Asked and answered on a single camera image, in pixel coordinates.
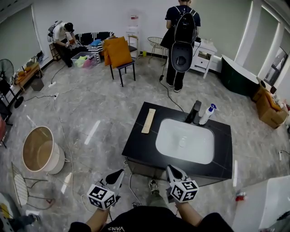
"black shirt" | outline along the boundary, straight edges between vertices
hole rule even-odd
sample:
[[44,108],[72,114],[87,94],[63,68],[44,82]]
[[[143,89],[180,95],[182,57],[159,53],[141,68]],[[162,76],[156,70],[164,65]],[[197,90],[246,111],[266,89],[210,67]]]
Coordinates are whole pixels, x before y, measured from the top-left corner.
[[[192,10],[189,6],[186,6],[186,5],[179,5],[176,7],[181,12],[181,15],[183,15],[184,13],[189,13]],[[174,7],[169,8],[165,17],[165,20],[171,20],[172,26],[175,26],[178,23],[178,20],[180,19],[180,13],[176,9],[176,7],[174,6]],[[194,19],[195,26],[200,27],[200,17],[197,12],[195,13],[193,19]]]
[[[119,215],[107,224],[102,232],[194,232],[194,231],[223,231],[233,230],[218,213],[207,215],[198,227],[176,217],[169,209],[162,207],[139,206]],[[88,225],[80,222],[71,224],[69,232],[91,232]]]

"person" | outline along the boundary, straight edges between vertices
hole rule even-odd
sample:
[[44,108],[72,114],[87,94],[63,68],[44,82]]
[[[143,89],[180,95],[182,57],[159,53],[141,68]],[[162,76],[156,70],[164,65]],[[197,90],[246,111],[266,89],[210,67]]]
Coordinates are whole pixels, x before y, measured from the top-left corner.
[[218,213],[202,218],[189,203],[176,203],[181,218],[175,216],[159,194],[158,184],[150,180],[151,195],[148,206],[138,206],[122,213],[105,225],[110,209],[97,209],[86,224],[73,222],[69,232],[160,232],[160,231],[223,231],[232,232],[229,225]]
[[68,49],[66,33],[70,33],[72,39],[76,41],[72,23],[60,23],[53,29],[54,47],[57,50],[61,59],[70,68],[72,66],[71,52]]
[[[12,227],[12,229],[17,232],[20,229],[24,229],[25,226],[31,225],[34,222],[40,221],[40,217],[35,214],[29,214],[28,216],[20,216],[17,218],[8,218],[8,221]],[[4,231],[3,221],[0,220],[0,231]]]
[[174,84],[174,91],[179,92],[183,86],[183,78],[185,73],[184,72],[177,72],[172,66],[171,62],[171,49],[174,43],[174,33],[175,33],[175,26],[177,25],[180,19],[180,12],[184,13],[191,13],[193,15],[193,19],[195,22],[197,33],[199,33],[200,25],[200,17],[199,14],[189,7],[191,0],[178,0],[179,5],[174,6],[168,9],[165,20],[166,20],[166,28],[168,29],[166,35],[164,36],[161,46],[168,48],[168,70],[167,70],[167,77],[166,82],[167,84],[172,87]]

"spray bottle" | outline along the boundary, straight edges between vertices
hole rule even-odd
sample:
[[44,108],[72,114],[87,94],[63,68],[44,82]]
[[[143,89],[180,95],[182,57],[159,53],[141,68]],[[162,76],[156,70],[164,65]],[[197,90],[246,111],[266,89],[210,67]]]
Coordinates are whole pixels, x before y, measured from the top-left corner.
[[205,113],[203,114],[203,116],[199,120],[199,124],[200,125],[206,124],[206,122],[209,120],[209,117],[214,113],[214,109],[216,109],[216,108],[217,107],[215,104],[211,104],[211,106],[208,109],[206,109]]

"sink vanity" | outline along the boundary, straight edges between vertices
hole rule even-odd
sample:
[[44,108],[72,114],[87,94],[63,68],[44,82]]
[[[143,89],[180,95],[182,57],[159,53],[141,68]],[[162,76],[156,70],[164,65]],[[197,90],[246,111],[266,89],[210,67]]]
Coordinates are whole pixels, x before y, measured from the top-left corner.
[[[142,134],[150,108],[156,112],[149,134]],[[131,172],[166,180],[165,168],[171,164],[198,186],[231,179],[231,127],[212,120],[203,126],[185,122],[190,116],[144,102],[122,153]]]

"white bucket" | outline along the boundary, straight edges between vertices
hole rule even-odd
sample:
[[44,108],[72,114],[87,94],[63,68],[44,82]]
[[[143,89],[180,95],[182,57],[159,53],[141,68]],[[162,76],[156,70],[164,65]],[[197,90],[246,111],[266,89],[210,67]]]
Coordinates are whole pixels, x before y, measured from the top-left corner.
[[64,166],[64,152],[54,142],[51,130],[45,126],[33,129],[27,136],[22,159],[31,172],[44,171],[56,174]]

